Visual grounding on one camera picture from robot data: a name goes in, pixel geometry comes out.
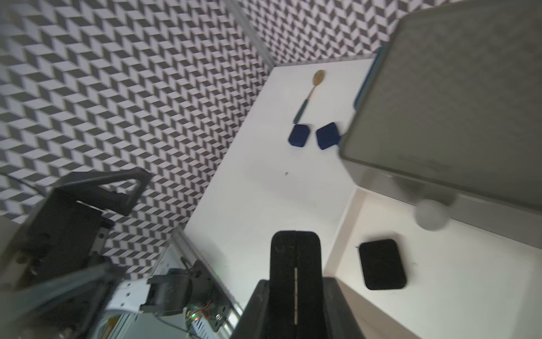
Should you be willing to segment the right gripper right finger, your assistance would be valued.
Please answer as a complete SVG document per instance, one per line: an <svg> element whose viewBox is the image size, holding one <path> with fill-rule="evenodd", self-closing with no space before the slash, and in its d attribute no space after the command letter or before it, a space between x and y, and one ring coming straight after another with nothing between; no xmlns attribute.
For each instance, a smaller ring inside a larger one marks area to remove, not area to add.
<svg viewBox="0 0 542 339"><path fill-rule="evenodd" d="M323 296L327 337L365 339L335 278L323 278Z"/></svg>

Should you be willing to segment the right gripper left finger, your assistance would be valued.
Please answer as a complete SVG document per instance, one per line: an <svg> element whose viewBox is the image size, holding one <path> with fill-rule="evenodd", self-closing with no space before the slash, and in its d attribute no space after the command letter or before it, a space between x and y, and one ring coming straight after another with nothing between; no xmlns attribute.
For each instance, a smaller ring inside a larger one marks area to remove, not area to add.
<svg viewBox="0 0 542 339"><path fill-rule="evenodd" d="M231 339L267 338L270 283L260 280L234 329Z"/></svg>

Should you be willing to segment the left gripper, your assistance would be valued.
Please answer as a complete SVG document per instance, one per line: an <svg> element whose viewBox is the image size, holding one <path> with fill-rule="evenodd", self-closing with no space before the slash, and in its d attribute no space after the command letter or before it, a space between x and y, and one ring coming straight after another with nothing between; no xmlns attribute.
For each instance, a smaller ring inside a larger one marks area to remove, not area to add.
<svg viewBox="0 0 542 339"><path fill-rule="evenodd" d="M102 250L114 222L102 210L129 216L151 179L142 168L59 179L1 250L1 287L27 288L109 261ZM129 180L138 183L129 193L105 187Z"/></svg>

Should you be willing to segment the black brooch box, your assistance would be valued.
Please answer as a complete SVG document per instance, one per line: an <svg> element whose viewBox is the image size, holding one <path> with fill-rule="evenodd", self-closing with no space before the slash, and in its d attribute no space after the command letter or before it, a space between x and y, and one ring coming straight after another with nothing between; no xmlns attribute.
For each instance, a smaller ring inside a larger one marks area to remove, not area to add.
<svg viewBox="0 0 542 339"><path fill-rule="evenodd" d="M271 242L269 338L326 338L320 240L280 231Z"/></svg>
<svg viewBox="0 0 542 339"><path fill-rule="evenodd" d="M361 243L359 258L369 290L400 290L407 285L407 275L395 240Z"/></svg>

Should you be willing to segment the three-drawer storage cabinet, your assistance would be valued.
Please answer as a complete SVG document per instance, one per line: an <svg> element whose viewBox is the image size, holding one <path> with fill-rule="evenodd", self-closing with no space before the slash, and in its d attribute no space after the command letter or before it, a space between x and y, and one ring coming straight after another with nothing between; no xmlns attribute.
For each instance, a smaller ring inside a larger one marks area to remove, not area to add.
<svg viewBox="0 0 542 339"><path fill-rule="evenodd" d="M406 15L344 135L359 187L328 268L420 338L541 337L541 3ZM359 245L407 284L369 290Z"/></svg>

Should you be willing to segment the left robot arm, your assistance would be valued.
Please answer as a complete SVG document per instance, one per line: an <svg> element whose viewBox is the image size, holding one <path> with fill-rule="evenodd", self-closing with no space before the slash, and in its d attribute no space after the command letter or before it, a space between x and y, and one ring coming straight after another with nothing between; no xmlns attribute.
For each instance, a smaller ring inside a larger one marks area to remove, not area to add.
<svg viewBox="0 0 542 339"><path fill-rule="evenodd" d="M109 310L183 312L194 293L189 271L129 281L103 254L114 227L105 211L130 214L151 178L140 168L72 172L1 238L1 337L89 338Z"/></svg>

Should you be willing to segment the navy brooch box middle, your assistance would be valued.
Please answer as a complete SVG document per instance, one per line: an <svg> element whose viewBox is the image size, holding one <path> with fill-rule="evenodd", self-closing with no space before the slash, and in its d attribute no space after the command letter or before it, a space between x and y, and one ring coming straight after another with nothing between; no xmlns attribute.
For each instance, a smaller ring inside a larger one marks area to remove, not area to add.
<svg viewBox="0 0 542 339"><path fill-rule="evenodd" d="M330 124L325 125L324 127L319 128L316 131L316 139L318 147L321 150L325 150L334 145L337 145L340 142L341 135L337 124L331 122Z"/></svg>

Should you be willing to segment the navy brooch box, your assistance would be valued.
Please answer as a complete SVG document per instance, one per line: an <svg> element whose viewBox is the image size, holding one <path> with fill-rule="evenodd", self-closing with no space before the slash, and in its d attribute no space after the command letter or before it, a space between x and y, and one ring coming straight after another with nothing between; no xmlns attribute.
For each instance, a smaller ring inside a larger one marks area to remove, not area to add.
<svg viewBox="0 0 542 339"><path fill-rule="evenodd" d="M324 127L319 128L316 131L316 139L318 147L321 150L325 150L334 145L337 145L340 142L341 135L337 124L331 122L330 124L325 125Z"/></svg>
<svg viewBox="0 0 542 339"><path fill-rule="evenodd" d="M295 124L288 138L288 143L297 148L303 148L311 133L311 128L306 124Z"/></svg>

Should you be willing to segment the navy brooch box left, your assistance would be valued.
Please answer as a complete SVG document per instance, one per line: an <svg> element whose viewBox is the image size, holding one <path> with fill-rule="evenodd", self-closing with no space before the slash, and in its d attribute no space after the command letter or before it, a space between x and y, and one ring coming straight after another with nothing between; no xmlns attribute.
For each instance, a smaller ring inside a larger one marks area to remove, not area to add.
<svg viewBox="0 0 542 339"><path fill-rule="evenodd" d="M311 133L311 128L306 124L295 124L288 138L288 143L297 148L303 148Z"/></svg>

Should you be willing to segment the blue tray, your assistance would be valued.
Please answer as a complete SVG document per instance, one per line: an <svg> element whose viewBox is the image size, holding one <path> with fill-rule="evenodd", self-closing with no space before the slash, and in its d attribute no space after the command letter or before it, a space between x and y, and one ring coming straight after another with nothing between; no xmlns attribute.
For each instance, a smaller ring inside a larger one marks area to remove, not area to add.
<svg viewBox="0 0 542 339"><path fill-rule="evenodd" d="M364 79L364 82L362 83L357 96L354 99L353 108L355 111L358 110L360 103L365 96L365 92L367 91L367 88L370 86L371 81L375 75L375 73L378 71L378 69L381 67L380 64L382 62L383 57L386 54L386 50L388 49L388 45L384 44L375 55L375 58L373 60L373 63L371 64L370 69L368 70L368 73Z"/></svg>

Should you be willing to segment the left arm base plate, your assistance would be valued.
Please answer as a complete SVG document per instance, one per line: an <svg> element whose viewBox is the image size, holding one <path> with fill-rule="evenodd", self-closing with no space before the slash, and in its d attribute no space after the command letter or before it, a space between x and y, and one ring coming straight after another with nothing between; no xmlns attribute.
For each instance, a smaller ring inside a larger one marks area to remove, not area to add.
<svg viewBox="0 0 542 339"><path fill-rule="evenodd" d="M190 268L171 268L165 275L154 275L147 284L149 294L140 306L144 313L183 314L193 325L206 321L217 333L233 309L225 291L200 260Z"/></svg>

